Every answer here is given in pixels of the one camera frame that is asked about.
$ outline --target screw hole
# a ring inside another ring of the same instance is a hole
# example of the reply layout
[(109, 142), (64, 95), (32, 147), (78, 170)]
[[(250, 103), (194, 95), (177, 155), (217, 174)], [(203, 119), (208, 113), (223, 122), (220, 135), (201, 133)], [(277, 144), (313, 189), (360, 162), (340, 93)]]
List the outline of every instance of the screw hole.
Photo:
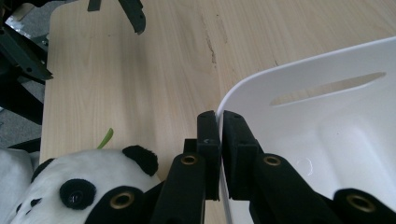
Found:
[(197, 162), (198, 160), (194, 156), (185, 156), (181, 158), (181, 163), (185, 165), (193, 165)]
[(278, 159), (277, 157), (273, 157), (273, 156), (264, 157), (264, 162), (267, 163), (268, 165), (272, 165), (272, 166), (278, 166), (281, 163), (280, 159)]
[(362, 212), (372, 213), (375, 211), (375, 205), (370, 202), (370, 200), (358, 195), (358, 194), (349, 194), (346, 196), (346, 200), (352, 205), (354, 208), (361, 210)]

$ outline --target panda ear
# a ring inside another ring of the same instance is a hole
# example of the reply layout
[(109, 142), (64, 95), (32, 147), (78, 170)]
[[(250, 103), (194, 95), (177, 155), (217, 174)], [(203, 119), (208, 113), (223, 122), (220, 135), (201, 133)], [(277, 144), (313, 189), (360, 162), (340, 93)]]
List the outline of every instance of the panda ear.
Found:
[(33, 181), (35, 181), (35, 178), (48, 166), (50, 165), (50, 163), (55, 160), (55, 159), (48, 159), (46, 161), (44, 161), (43, 163), (41, 163), (39, 166), (37, 166), (37, 168), (35, 169), (35, 172), (33, 173), (32, 176), (32, 181), (30, 183), (33, 183)]
[(158, 159), (153, 152), (140, 146), (132, 146), (125, 148), (122, 153), (135, 161), (147, 175), (153, 176), (157, 172)]

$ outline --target wooden table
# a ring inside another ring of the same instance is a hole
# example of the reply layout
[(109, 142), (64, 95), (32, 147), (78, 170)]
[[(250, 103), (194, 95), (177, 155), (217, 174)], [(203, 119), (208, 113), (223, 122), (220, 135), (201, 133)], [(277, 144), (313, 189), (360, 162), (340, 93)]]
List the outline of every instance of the wooden table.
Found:
[[(143, 0), (147, 29), (134, 33), (115, 0), (88, 0), (51, 18), (41, 160), (141, 145), (157, 153), (161, 179), (196, 117), (256, 72), (396, 34), (392, 0)], [(222, 203), (206, 223), (225, 223)]]

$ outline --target panda plush toy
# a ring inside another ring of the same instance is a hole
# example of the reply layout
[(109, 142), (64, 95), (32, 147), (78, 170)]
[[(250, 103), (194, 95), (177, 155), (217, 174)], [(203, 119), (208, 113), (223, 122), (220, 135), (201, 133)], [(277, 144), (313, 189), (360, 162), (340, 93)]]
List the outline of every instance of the panda plush toy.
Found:
[(140, 146), (49, 159), (35, 170), (8, 223), (133, 223), (144, 193), (160, 183), (157, 169), (157, 156)]

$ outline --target black metal bracket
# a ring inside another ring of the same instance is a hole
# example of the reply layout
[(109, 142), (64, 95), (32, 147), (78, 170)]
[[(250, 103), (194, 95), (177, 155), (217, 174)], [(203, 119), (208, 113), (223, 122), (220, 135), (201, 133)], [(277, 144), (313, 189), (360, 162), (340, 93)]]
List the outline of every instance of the black metal bracket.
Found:
[(262, 151), (238, 114), (224, 112), (222, 145), (213, 111), (198, 116), (197, 129), (168, 178), (144, 194), (139, 223), (204, 223), (205, 200), (219, 199), (220, 155), (230, 198), (250, 201), (254, 223), (396, 223), (363, 191), (341, 189), (333, 200), (314, 192), (287, 160)]
[(23, 3), (42, 7), (47, 2), (0, 0), (0, 106), (37, 124), (42, 123), (44, 106), (21, 85), (19, 77), (27, 77), (43, 85), (45, 80), (52, 78), (46, 68), (47, 51), (18, 34), (5, 21)]
[(134, 32), (141, 35), (146, 29), (146, 16), (140, 0), (119, 0), (123, 10), (134, 27)]
[(88, 3), (88, 11), (99, 11), (100, 6), (102, 5), (102, 0), (90, 0)]
[(361, 190), (340, 189), (333, 200), (314, 192), (287, 160), (262, 152), (238, 114), (224, 112), (222, 143), (230, 198), (250, 201), (254, 223), (396, 223), (392, 210)]

